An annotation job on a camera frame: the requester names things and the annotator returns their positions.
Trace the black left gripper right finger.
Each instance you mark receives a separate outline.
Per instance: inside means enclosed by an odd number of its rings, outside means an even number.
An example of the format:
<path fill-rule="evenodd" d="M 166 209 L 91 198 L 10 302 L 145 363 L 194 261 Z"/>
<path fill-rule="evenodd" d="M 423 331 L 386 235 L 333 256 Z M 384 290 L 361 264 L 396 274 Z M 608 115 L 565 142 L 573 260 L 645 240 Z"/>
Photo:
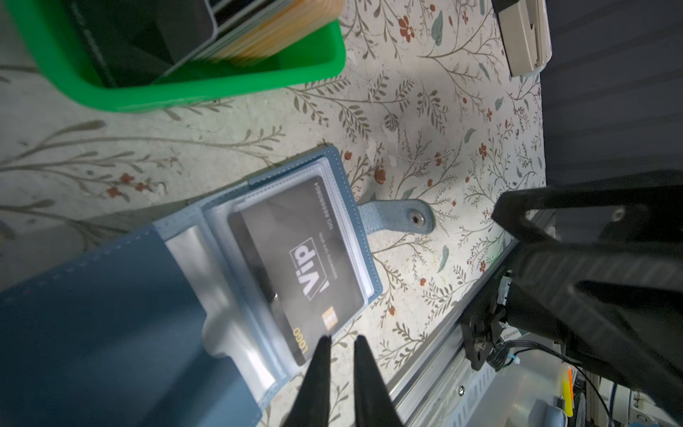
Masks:
<path fill-rule="evenodd" d="M 353 376 L 355 425 L 403 427 L 364 336 L 354 343 Z"/>

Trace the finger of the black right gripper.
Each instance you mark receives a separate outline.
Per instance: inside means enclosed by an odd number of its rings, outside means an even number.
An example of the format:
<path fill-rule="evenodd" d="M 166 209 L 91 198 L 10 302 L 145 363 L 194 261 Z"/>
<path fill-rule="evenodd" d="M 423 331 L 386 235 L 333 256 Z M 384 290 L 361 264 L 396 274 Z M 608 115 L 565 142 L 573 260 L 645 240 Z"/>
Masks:
<path fill-rule="evenodd" d="M 682 419 L 682 246 L 536 243 L 514 281 L 581 339 L 612 380 Z"/>
<path fill-rule="evenodd" d="M 608 233 L 613 241 L 682 241 L 682 172 L 659 170 L 588 183 L 503 193 L 492 219 L 524 243 L 547 243 L 555 238 L 526 218 L 532 210 L 619 206 L 632 216 L 616 222 Z"/>

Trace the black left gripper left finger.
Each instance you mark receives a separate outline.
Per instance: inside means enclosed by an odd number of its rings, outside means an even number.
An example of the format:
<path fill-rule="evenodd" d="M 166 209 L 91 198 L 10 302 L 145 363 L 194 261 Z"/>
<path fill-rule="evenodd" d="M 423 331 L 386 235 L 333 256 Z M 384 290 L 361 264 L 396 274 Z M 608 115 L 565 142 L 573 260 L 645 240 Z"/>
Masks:
<path fill-rule="evenodd" d="M 327 426 L 331 384 L 330 336 L 322 336 L 313 354 L 295 403 L 283 426 Z"/>

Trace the blue leather card holder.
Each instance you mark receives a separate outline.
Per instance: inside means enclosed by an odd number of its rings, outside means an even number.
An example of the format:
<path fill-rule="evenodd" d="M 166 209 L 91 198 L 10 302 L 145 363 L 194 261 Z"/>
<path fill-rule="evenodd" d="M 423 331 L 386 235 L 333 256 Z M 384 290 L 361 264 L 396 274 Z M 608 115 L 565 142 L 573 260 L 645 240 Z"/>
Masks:
<path fill-rule="evenodd" d="M 2 425 L 257 425 L 318 343 L 298 365 L 228 217 L 312 176 L 366 300 L 333 341 L 382 293 L 368 236 L 436 222 L 420 199 L 359 204 L 328 146 L 3 291 Z"/>

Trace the black VIP card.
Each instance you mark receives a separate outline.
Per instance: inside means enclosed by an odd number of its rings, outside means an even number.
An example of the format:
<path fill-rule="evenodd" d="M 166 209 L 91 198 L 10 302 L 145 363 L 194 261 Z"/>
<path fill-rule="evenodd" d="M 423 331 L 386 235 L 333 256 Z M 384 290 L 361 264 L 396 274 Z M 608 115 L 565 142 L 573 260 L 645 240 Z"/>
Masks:
<path fill-rule="evenodd" d="M 311 359 L 365 296 L 319 176 L 240 208 L 228 224 L 293 358 Z"/>

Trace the stack of cards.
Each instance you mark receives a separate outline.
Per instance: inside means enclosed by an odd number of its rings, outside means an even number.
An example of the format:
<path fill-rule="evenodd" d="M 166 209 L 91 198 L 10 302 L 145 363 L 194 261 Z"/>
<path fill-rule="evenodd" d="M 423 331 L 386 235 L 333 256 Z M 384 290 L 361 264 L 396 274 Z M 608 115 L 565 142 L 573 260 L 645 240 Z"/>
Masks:
<path fill-rule="evenodd" d="M 186 62 L 245 67 L 280 53 L 345 9 L 343 1 L 65 1 L 106 87 L 149 85 Z"/>

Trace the green plastic card tray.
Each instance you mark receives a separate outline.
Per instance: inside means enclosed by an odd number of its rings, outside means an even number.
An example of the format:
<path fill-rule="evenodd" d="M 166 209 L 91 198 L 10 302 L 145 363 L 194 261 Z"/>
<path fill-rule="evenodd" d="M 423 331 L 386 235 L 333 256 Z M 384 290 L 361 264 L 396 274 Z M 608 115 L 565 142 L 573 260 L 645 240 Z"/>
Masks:
<path fill-rule="evenodd" d="M 254 67 L 188 62 L 153 85 L 108 88 L 60 2 L 8 1 L 5 8 L 42 76 L 72 101 L 96 110 L 158 110 L 256 94 L 335 78 L 346 62 L 341 27 L 333 21 Z"/>

